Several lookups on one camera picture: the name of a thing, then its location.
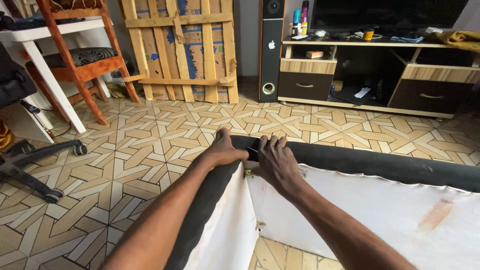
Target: speaker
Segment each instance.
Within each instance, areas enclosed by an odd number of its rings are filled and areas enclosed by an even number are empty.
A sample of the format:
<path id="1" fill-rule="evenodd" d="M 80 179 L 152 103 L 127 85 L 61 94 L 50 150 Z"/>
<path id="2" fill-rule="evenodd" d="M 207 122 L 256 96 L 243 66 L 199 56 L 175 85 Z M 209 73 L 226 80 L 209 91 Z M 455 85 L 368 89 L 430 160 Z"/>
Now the speaker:
<path id="1" fill-rule="evenodd" d="M 260 7 L 260 102 L 276 100 L 282 54 L 285 0 L 262 0 Z"/>

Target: television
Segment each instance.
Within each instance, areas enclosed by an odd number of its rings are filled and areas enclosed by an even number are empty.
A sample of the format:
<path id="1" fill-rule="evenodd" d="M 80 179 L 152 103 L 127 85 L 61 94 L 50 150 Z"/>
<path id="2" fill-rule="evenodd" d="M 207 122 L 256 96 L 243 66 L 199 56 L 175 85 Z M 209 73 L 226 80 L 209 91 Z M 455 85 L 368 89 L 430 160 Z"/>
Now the television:
<path id="1" fill-rule="evenodd" d="M 452 28 L 468 0 L 315 0 L 310 29 Z"/>

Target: small box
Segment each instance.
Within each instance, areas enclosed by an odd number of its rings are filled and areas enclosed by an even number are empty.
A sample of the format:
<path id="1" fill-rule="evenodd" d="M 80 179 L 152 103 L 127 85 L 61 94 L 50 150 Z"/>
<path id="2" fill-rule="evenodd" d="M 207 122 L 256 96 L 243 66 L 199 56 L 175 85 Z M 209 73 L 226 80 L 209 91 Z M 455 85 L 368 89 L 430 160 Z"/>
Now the small box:
<path id="1" fill-rule="evenodd" d="M 311 50 L 307 52 L 307 57 L 308 58 L 320 58 L 324 56 L 324 52 L 318 51 L 318 50 Z"/>

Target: orange wooden chair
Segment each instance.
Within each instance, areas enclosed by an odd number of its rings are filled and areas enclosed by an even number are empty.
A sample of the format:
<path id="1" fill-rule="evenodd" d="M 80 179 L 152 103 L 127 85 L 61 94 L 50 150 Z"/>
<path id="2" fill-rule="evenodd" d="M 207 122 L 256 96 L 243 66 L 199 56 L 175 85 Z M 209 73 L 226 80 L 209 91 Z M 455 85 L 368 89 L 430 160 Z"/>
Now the orange wooden chair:
<path id="1" fill-rule="evenodd" d="M 105 0 L 37 0 L 37 4 L 59 50 L 57 54 L 44 57 L 55 79 L 59 82 L 74 82 L 79 94 L 70 97 L 69 101 L 73 103 L 83 98 L 96 120 L 102 125 L 108 125 L 108 121 L 98 109 L 91 96 L 93 93 L 98 93 L 100 98 L 106 101 L 97 77 L 116 69 L 120 69 L 120 73 L 124 78 L 128 77 L 129 73 L 113 31 Z M 78 48 L 69 51 L 55 20 L 90 16 L 102 16 L 105 32 L 107 33 L 112 48 Z M 26 67 L 37 82 L 39 88 L 50 101 L 54 111 L 65 118 L 65 111 L 59 105 L 53 93 L 43 81 L 43 78 L 38 76 L 38 70 L 36 70 L 33 63 L 28 63 Z M 90 80 L 94 84 L 94 87 L 90 88 L 89 91 L 85 82 Z M 133 84 L 131 82 L 125 82 L 125 86 L 133 102 L 140 103 Z"/>

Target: white paper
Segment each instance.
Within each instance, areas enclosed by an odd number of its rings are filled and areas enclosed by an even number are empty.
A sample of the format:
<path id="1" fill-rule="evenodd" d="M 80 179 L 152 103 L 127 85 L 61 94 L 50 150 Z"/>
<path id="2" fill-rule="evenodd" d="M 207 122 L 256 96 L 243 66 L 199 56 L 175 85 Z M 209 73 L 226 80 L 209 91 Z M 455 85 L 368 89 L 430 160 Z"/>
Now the white paper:
<path id="1" fill-rule="evenodd" d="M 360 92 L 358 92 L 358 93 L 355 94 L 354 96 L 355 96 L 356 98 L 362 98 L 365 94 L 368 93 L 368 91 L 370 91 L 370 88 L 364 87 L 364 88 L 361 89 Z"/>

